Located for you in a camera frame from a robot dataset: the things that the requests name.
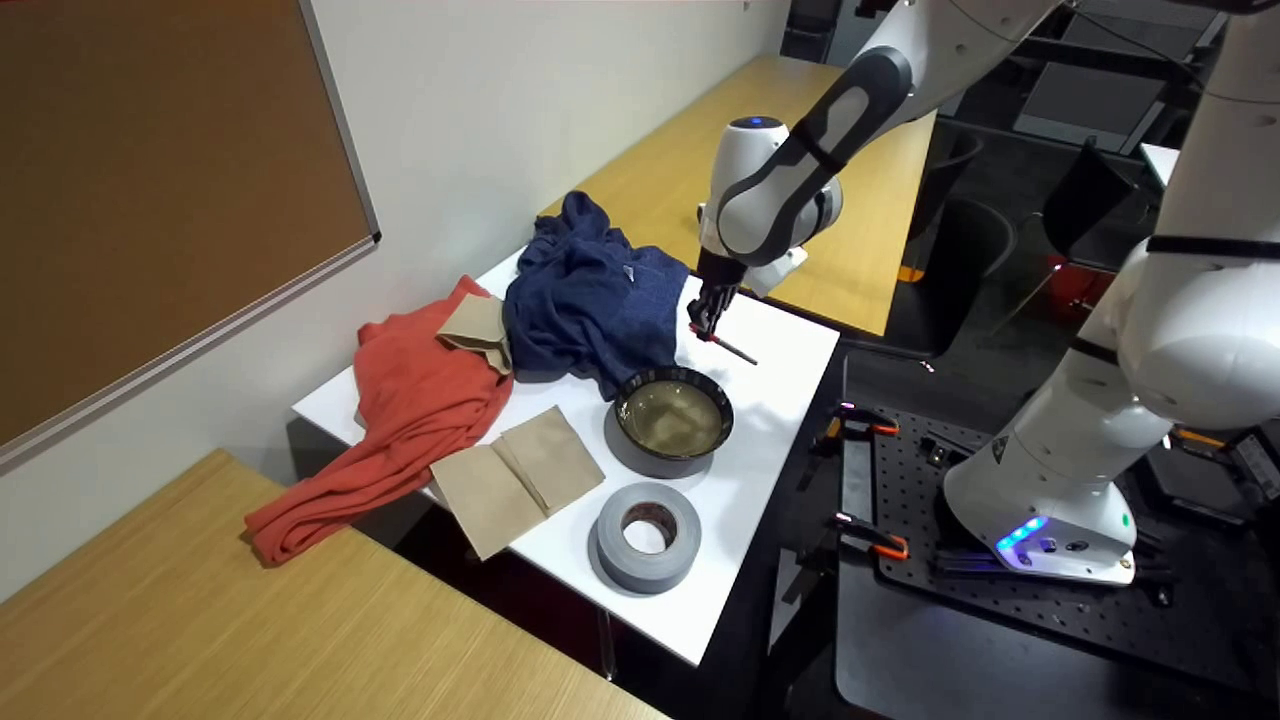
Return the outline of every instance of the cork board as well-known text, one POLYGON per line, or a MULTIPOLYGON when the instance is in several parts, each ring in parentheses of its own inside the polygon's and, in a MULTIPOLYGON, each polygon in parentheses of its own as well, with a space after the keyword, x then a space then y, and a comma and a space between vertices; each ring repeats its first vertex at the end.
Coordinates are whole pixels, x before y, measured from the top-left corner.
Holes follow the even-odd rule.
POLYGON ((300 0, 0 0, 0 447, 371 240, 300 0))

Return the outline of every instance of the duct tape roll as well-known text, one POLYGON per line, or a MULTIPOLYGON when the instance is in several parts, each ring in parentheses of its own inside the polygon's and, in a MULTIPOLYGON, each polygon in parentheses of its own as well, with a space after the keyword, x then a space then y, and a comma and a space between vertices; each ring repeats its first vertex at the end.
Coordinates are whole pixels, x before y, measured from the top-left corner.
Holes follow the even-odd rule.
POLYGON ((607 581, 629 593, 666 593, 693 567, 705 540, 696 510, 666 486, 629 486, 613 494, 591 525, 595 559, 607 581), (663 547, 645 551, 625 533, 629 525, 650 525, 663 547))

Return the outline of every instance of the white table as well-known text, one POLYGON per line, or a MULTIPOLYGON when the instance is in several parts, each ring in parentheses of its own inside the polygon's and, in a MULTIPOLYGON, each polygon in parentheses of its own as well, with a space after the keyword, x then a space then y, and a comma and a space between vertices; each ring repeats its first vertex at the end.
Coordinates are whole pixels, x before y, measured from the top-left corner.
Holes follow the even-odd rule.
POLYGON ((1163 145, 1142 145, 1142 161, 1153 165, 1156 180, 1169 184, 1172 167, 1174 167, 1174 150, 1163 145))
MULTIPOLYGON (((510 277, 516 257, 483 272, 480 285, 490 297, 503 297, 510 277)), ((607 404, 599 400, 595 381, 516 384, 509 410, 483 436, 490 441, 503 430, 559 404, 568 423, 579 434, 579 441, 602 470, 602 486, 579 495, 574 504, 559 510, 551 522, 524 533, 510 544, 510 551, 688 664, 699 664, 709 654, 709 640, 714 634, 730 581, 747 557, 773 486, 789 460, 789 447, 795 443, 800 422, 836 348, 831 329, 738 297, 730 300, 721 336, 760 360, 742 364, 725 348, 699 346, 688 334, 683 303, 696 297, 696 290, 699 282, 688 282, 678 297, 677 364, 709 371, 714 384, 725 384, 734 410, 734 430, 727 443, 721 443, 721 453, 711 458, 711 470, 683 479, 660 479, 678 488, 696 504, 705 527, 696 566, 677 589, 660 597, 636 597, 599 581, 587 559, 587 527, 599 517, 599 504, 625 486, 645 486, 645 478, 625 470, 602 443, 607 404)), ((364 430, 355 422, 355 404, 355 381, 350 371, 339 371, 324 389, 290 404, 290 413, 344 443, 360 443, 364 430)))

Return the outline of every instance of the black cable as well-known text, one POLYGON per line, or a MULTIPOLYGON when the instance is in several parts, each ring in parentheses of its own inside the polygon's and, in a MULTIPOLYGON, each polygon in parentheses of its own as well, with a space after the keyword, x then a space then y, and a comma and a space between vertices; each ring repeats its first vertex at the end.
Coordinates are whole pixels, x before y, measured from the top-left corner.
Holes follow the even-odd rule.
POLYGON ((1169 55, 1169 51, 1159 51, 1159 49, 1142 45, 1142 42, 1131 42, 1131 35, 1124 35, 1124 31, 1114 31, 1114 28, 1108 28, 1108 25, 1099 25, 1099 20, 1096 20, 1096 17, 1088 17, 1088 11, 1070 11, 1070 20, 1080 20, 1080 25, 1096 28, 1096 31, 1105 31, 1105 35, 1111 35, 1111 42, 1120 42, 1120 45, 1126 45, 1126 49, 1142 51, 1142 55, 1156 55, 1156 60, 1163 60, 1163 66, 1172 66, 1172 70, 1179 70, 1179 74, 1186 78, 1192 93, 1202 93, 1200 78, 1196 78, 1196 74, 1186 74, 1186 66, 1184 66, 1184 60, 1174 60, 1174 55, 1169 55))

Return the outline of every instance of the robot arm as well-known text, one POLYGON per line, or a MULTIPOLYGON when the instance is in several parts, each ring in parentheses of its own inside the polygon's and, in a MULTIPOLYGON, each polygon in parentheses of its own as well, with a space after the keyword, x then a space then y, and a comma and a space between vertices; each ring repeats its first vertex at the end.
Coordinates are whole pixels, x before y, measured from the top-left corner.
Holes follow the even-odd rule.
MULTIPOLYGON (((822 230, 822 184, 880 133, 1001 66, 1061 0, 899 0, 849 74, 782 133, 725 133, 699 217, 714 336, 747 267, 822 230)), ((1025 577, 1131 586, 1134 522, 1111 486, 1172 423, 1246 430, 1280 415, 1280 11, 1245 11, 1202 88, 1156 240, 1131 253, 1075 346, 1015 422, 943 478, 943 504, 1025 577)))
POLYGON ((747 267, 778 259, 831 213, 810 205, 880 133, 917 119, 992 74, 1061 0, 899 0, 841 81, 782 133, 734 119, 699 217, 705 297, 693 329, 714 334, 747 267))

